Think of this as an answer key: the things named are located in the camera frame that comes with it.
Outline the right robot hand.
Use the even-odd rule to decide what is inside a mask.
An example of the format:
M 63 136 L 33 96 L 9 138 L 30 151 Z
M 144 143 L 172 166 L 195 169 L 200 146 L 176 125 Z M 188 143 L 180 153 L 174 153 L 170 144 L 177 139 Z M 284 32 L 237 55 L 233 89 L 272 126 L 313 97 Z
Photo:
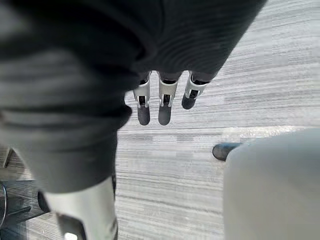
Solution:
M 115 240 L 118 130 L 150 121 L 150 75 L 169 123 L 177 83 L 191 109 L 263 0 L 3 0 L 0 141 L 30 170 L 64 239 Z

